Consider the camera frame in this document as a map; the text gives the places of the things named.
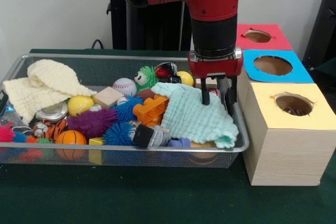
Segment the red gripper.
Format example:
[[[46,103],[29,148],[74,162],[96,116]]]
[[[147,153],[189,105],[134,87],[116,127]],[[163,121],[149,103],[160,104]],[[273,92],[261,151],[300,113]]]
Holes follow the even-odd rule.
[[[209,91],[206,78],[227,77],[228,89],[225,94],[226,108],[230,115],[234,115],[234,104],[237,102],[237,76],[240,75],[244,63],[243,51],[235,48],[231,55],[224,58],[202,58],[194,51],[190,51],[188,64],[191,74],[201,79],[202,104],[209,105]]]

